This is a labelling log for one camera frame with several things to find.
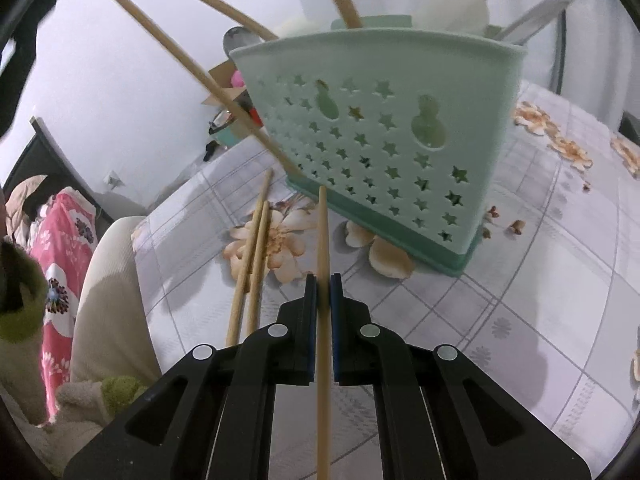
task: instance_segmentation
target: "metal ladle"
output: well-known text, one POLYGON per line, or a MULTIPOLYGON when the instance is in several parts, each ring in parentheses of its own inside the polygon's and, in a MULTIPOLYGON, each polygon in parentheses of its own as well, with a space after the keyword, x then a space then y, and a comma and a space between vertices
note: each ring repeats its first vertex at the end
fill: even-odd
POLYGON ((252 33, 248 28, 231 27, 225 32, 224 38, 222 38, 222 50, 224 50, 226 56, 231 59, 229 53, 232 50, 241 46, 251 46, 258 43, 262 43, 262 38, 252 33))
POLYGON ((524 45, 575 0, 542 0, 522 17, 498 32, 492 39, 516 45, 524 45))

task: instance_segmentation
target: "electrical outlet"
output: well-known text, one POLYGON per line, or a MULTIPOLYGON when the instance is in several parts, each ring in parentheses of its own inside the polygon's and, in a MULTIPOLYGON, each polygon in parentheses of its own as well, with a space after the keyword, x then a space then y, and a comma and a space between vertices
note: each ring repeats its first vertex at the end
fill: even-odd
POLYGON ((102 181, 107 185, 109 190, 113 190, 122 185, 120 177, 113 170, 111 170, 102 181))

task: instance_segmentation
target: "mint green plastic basket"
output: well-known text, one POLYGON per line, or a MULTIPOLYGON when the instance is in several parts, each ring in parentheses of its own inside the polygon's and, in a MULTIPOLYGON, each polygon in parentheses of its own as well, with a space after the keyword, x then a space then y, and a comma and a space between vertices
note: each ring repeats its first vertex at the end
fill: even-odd
POLYGON ((268 41, 231 57, 290 183, 448 274, 478 241, 523 47, 408 28, 268 41))

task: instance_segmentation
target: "bed frame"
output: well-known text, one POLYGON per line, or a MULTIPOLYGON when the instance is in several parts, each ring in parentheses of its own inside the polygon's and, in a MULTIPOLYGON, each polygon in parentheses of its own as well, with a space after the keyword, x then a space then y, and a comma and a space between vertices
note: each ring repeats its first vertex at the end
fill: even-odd
POLYGON ((27 144, 11 173, 9 173, 4 186, 2 186, 5 199, 8 200, 15 187, 31 176, 45 174, 63 177, 69 186, 79 191, 82 196, 95 206, 95 228, 99 240, 109 225, 113 224, 113 218, 105 213, 91 193, 87 191, 86 186, 80 182, 78 177, 66 166, 65 161, 58 155, 47 138, 46 127, 42 119, 32 117, 30 122, 35 135, 27 144))

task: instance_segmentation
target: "pink object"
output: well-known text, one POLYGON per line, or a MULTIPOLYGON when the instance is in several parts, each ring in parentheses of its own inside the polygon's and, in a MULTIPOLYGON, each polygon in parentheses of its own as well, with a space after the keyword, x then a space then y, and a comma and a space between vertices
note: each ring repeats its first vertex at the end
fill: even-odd
POLYGON ((231 76, 231 86, 233 88, 240 88, 241 86, 244 86, 244 79, 242 78, 242 74, 239 70, 236 70, 231 76))
POLYGON ((56 389, 69 380, 78 299, 96 244, 93 205, 77 191, 63 189, 49 207, 31 249, 49 282, 40 362, 49 418, 57 412, 56 389))

